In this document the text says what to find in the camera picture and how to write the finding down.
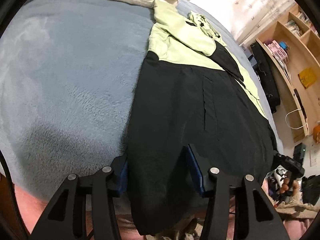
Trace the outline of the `right hand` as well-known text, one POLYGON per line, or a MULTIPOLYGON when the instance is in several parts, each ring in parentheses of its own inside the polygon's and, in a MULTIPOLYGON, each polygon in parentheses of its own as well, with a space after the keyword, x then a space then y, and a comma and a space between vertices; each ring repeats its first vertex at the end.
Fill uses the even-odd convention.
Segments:
POLYGON ((296 180, 285 178, 283 184, 279 189, 279 199, 274 204, 274 207, 278 207, 281 203, 288 204, 299 196, 299 183, 296 180))

